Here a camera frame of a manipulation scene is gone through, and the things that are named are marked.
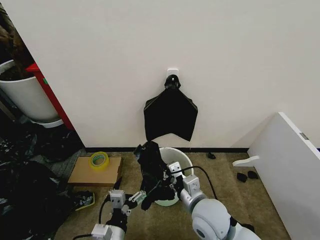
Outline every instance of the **black plastic bag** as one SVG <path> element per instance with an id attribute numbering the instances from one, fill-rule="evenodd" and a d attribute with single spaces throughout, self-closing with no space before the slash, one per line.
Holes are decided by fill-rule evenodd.
<path id="1" fill-rule="evenodd" d="M 180 90 L 176 75 L 170 75 L 165 90 L 148 100 L 144 107 L 144 128 L 148 141 L 173 133 L 187 141 L 194 132 L 198 108 Z"/>

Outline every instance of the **wires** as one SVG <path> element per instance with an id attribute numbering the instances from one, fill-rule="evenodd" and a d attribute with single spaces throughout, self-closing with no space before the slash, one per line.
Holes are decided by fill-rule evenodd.
<path id="1" fill-rule="evenodd" d="M 88 237 L 91 237 L 92 234 L 83 234 L 83 235 L 78 235 L 78 236 L 75 236 L 72 240 L 75 240 L 75 239 L 82 239 L 82 238 L 88 238 Z"/>
<path id="2" fill-rule="evenodd" d="M 215 189 L 214 189 L 214 186 L 211 183 L 210 177 L 209 177 L 208 173 L 201 166 L 189 166 L 189 167 L 186 167 L 186 168 L 181 169 L 179 171 L 171 172 L 171 174 L 181 173 L 181 172 L 183 172 L 185 170 L 188 170 L 188 169 L 201 169 L 204 172 L 204 174 L 206 175 L 206 178 L 208 179 L 208 181 L 210 183 L 210 187 L 211 187 L 211 190 L 213 192 L 214 198 L 218 200 L 216 192 L 215 192 Z"/>
<path id="3" fill-rule="evenodd" d="M 99 210 L 99 224 L 101 224 L 102 210 L 104 209 L 105 204 L 106 204 L 107 202 L 110 202 L 110 201 L 111 201 L 110 195 L 108 194 L 108 195 L 105 197 L 103 203 L 101 204 L 101 207 L 100 207 L 100 210 Z"/>
<path id="4" fill-rule="evenodd" d="M 106 204 L 106 200 L 103 201 L 100 210 L 99 210 L 99 224 L 101 224 L 102 210 L 104 209 L 104 205 Z"/>

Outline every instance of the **roll of tape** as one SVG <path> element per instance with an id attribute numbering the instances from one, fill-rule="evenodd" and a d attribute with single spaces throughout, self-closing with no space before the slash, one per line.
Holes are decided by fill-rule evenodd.
<path id="1" fill-rule="evenodd" d="M 95 171 L 102 171 L 109 165 L 109 157 L 103 151 L 95 152 L 89 159 L 89 165 Z"/>

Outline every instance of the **black baseboard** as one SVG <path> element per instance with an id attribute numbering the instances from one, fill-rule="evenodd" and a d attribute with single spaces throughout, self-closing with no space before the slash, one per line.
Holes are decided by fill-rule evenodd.
<path id="1" fill-rule="evenodd" d="M 242 147 L 175 147 L 184 153 L 246 153 L 249 148 Z M 86 147 L 87 153 L 95 152 L 133 152 L 135 147 Z"/>

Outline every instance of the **floor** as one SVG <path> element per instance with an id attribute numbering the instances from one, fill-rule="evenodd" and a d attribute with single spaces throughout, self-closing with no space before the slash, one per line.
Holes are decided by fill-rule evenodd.
<path id="1" fill-rule="evenodd" d="M 131 152 L 110 152 L 110 156 L 122 156 L 122 182 L 120 189 L 133 194 L 141 184 L 140 166 Z M 193 165 L 202 166 L 211 178 L 219 200 L 228 212 L 240 223 L 251 224 L 262 240 L 289 240 L 290 237 L 260 180 L 248 179 L 243 183 L 237 180 L 237 172 L 246 174 L 251 167 L 233 167 L 232 162 L 245 159 L 246 153 L 215 153 L 216 159 L 206 157 L 205 153 L 187 153 Z M 206 176 L 195 169 L 200 179 L 202 191 L 213 198 Z M 95 193 L 93 206 L 74 212 L 59 228 L 55 240 L 70 240 L 81 234 L 91 233 L 98 222 L 99 208 L 109 187 L 75 187 L 76 191 L 90 190 Z M 110 203 L 104 206 L 102 222 L 111 216 Z M 126 240 L 141 239 L 198 239 L 192 229 L 192 219 L 181 202 L 163 207 L 155 203 L 147 211 L 135 208 L 128 218 Z"/>

